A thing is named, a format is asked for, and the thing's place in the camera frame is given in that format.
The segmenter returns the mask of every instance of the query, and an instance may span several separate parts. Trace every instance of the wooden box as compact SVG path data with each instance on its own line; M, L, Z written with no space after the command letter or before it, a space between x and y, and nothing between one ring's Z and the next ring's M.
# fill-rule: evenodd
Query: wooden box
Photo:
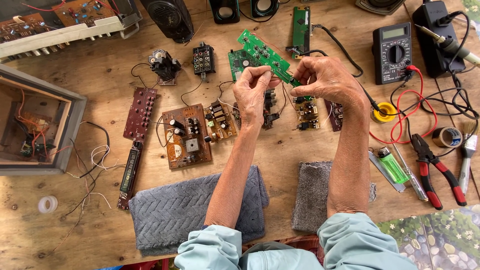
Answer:
M86 102L0 64L0 175L64 173Z

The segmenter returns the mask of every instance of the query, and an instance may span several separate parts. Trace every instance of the brown packing tape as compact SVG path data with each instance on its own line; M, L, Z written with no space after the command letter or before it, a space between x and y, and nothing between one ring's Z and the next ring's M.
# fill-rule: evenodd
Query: brown packing tape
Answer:
M432 133L433 142L441 148L456 148L463 142L459 129L453 126L439 127Z

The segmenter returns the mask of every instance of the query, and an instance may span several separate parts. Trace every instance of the hand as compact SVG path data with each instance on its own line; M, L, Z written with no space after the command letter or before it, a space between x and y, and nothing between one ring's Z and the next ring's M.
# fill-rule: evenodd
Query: hand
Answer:
M264 123L264 96L267 89L274 88L281 80L273 77L270 66L247 67L240 80L233 86L233 94L239 105L242 128Z
M294 97L315 96L340 103L345 109L357 105L370 109L362 87L336 57L303 57L293 77L303 84L292 89Z

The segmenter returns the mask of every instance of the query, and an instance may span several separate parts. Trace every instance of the light blue sleeve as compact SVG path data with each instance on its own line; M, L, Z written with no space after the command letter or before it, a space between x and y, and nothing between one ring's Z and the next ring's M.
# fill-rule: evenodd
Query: light blue sleeve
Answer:
M182 243L175 265L182 270L238 270L241 232L219 225L193 231Z
M398 253L393 237L384 234L363 213L337 213L317 232L326 270L417 270Z

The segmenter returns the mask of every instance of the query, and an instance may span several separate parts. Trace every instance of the red and black pliers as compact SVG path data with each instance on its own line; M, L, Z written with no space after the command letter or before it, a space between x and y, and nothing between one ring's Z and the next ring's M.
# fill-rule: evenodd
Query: red and black pliers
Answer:
M463 195L462 189L458 185L457 179L453 173L438 159L438 157L436 157L432 151L430 151L430 147L419 134L412 135L412 145L419 157L417 162L420 166L421 184L425 189L427 197L432 203L433 207L435 207L437 210L443 209L442 203L438 199L430 179L430 163L433 164L447 179L456 203L460 206L466 206L467 200L465 200L465 196Z

